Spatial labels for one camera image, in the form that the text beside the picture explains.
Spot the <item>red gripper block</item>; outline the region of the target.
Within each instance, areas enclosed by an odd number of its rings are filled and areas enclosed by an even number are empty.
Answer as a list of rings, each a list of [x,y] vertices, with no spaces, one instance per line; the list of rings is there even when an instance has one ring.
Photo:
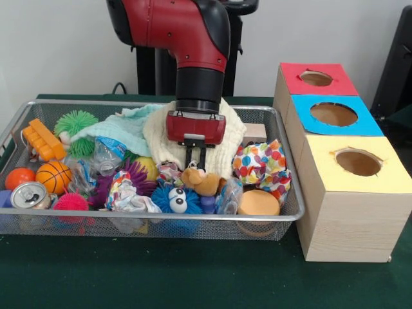
[[[219,145],[223,140],[226,118],[223,115],[169,111],[166,116],[167,137],[170,141],[203,140],[206,145]],[[186,145],[185,168],[191,166],[193,145]],[[198,146],[198,168],[205,170],[207,147]]]

